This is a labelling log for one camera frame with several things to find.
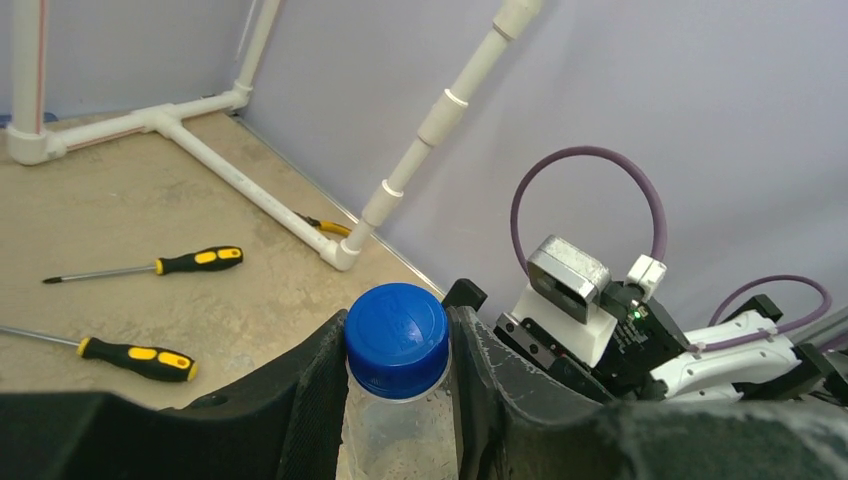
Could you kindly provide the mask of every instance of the gray wall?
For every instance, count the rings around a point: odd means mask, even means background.
[[[60,117],[217,93],[250,0],[52,0],[46,108]],[[12,1],[0,1],[0,113],[9,113]]]
[[[246,118],[359,213],[499,4],[288,0]],[[659,298],[684,327],[773,273],[815,277],[848,303],[846,18],[842,0],[550,0],[379,233],[441,286],[477,281],[493,314],[525,281],[513,189],[548,153],[595,144],[662,195]],[[522,212],[528,250],[556,233],[618,275],[649,250],[644,200],[600,160],[550,168]],[[803,286],[766,291],[791,316],[818,302]]]

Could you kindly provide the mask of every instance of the black and yellow screwdriver handle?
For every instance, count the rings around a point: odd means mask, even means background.
[[[109,343],[86,337],[77,347],[77,355],[103,360],[161,382],[188,382],[197,375],[197,363],[191,357],[159,347]]]
[[[238,247],[209,247],[175,258],[156,259],[156,275],[173,272],[217,272],[235,267],[243,261],[244,252]]]

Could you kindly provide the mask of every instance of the bottle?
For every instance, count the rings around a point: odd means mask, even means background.
[[[349,478],[456,479],[448,318],[439,300],[404,283],[369,290],[348,313],[345,344]]]

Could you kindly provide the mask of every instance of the beige tabletop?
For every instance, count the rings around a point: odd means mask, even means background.
[[[186,127],[293,210],[351,225],[228,116],[209,115]],[[0,135],[0,324],[168,347],[193,356],[199,373],[190,383],[159,383],[82,360],[69,347],[0,335],[3,393],[107,390],[149,407],[182,407],[291,349],[373,286],[427,285],[373,240],[351,271],[335,271],[158,134],[34,167],[14,163],[5,150]],[[221,244],[242,247],[244,263],[218,273],[41,283]]]

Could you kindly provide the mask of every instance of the bottle cap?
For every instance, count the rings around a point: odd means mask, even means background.
[[[447,368],[448,317],[421,287],[389,283],[365,292],[347,315],[350,372],[368,392],[402,400],[433,387]]]

